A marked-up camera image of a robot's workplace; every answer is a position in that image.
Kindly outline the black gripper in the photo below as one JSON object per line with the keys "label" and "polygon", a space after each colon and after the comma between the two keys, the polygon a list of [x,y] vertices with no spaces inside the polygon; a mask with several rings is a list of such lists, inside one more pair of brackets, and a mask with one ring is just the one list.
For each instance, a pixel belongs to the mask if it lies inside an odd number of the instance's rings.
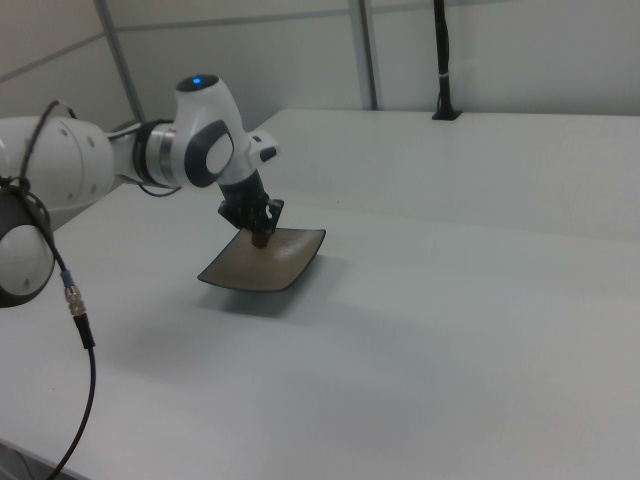
{"label": "black gripper", "polygon": [[238,230],[270,237],[276,230],[285,202],[271,199],[257,170],[234,184],[220,184],[223,201],[218,213]]}

